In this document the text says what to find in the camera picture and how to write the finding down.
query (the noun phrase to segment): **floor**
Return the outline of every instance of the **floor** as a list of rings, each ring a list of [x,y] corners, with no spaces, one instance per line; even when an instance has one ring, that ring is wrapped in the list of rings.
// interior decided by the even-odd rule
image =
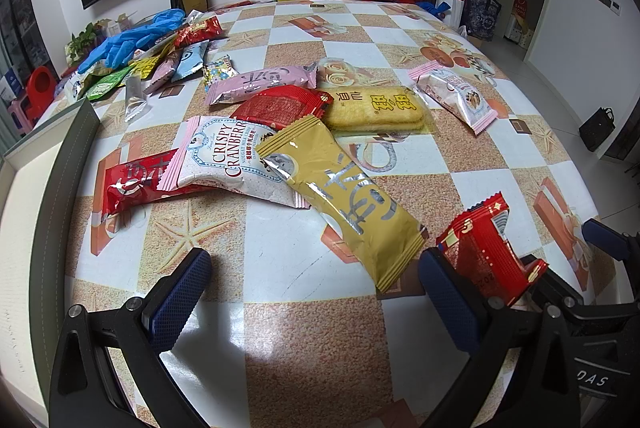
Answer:
[[[523,63],[526,50],[504,38],[482,44],[482,52],[497,64],[538,108],[574,161],[603,223],[620,233],[640,231],[640,188],[626,162],[598,159],[578,135],[578,124],[531,68]]]

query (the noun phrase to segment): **potted plant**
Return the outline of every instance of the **potted plant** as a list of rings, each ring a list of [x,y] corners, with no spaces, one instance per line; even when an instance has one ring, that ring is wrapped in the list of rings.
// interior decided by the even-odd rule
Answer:
[[[97,45],[97,34],[95,31],[94,24],[89,23],[84,30],[78,34],[77,38],[71,34],[71,41],[65,46],[66,62],[69,66],[81,61],[84,56],[95,48]]]

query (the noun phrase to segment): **green snack package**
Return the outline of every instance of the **green snack package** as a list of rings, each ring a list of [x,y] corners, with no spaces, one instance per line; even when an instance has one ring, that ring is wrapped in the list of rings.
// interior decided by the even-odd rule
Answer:
[[[100,97],[116,88],[117,85],[119,85],[123,80],[125,75],[127,75],[127,72],[129,72],[132,68],[133,66],[126,66],[122,70],[118,70],[117,72],[112,72],[111,74],[104,76],[102,79],[97,81],[89,90],[87,90],[86,98],[90,101],[94,99],[100,99]]]

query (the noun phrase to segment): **black handbag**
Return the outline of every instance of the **black handbag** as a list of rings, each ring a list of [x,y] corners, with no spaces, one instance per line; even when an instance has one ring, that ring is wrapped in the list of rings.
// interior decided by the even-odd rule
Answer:
[[[497,0],[465,0],[460,25],[469,36],[490,42],[501,8]]]
[[[593,152],[609,137],[615,127],[612,109],[600,108],[580,126],[580,138],[587,149]]]

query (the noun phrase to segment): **checkered tablecloth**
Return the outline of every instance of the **checkered tablecloth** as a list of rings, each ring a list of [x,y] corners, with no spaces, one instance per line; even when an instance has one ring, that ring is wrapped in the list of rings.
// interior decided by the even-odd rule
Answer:
[[[431,101],[432,135],[341,137],[340,144],[428,227],[431,243],[464,208],[501,191],[516,254],[546,259],[586,302],[615,295],[613,264],[598,254],[569,259],[535,210],[544,183],[561,193],[574,220],[597,214],[556,135],[489,59],[416,6],[317,3],[322,6],[281,2],[219,14],[228,40],[216,57],[229,54],[239,72],[340,58],[354,67],[353,79],[341,80],[345,86],[410,85],[407,71],[427,61],[420,49],[432,55],[438,49],[501,119],[474,137]],[[289,22],[312,15],[346,32],[318,38]],[[94,191],[104,163],[175,148],[183,121],[229,115],[236,107],[209,109],[204,97],[199,80],[171,86],[151,96],[152,110],[132,124],[124,122],[124,89],[95,104],[101,126],[69,233],[67,302],[89,311],[119,307],[145,295],[199,245],[212,255],[213,281],[174,350],[161,357],[211,426],[351,426],[401,398],[424,419],[466,354],[455,349],[427,296],[377,299],[361,265],[346,263],[321,241],[326,224],[314,210],[214,189],[139,206],[118,231],[100,229]],[[55,101],[45,119],[66,106],[64,98]],[[152,422],[122,355],[113,350],[112,356],[137,414]],[[511,354],[486,412],[496,407],[514,361]]]

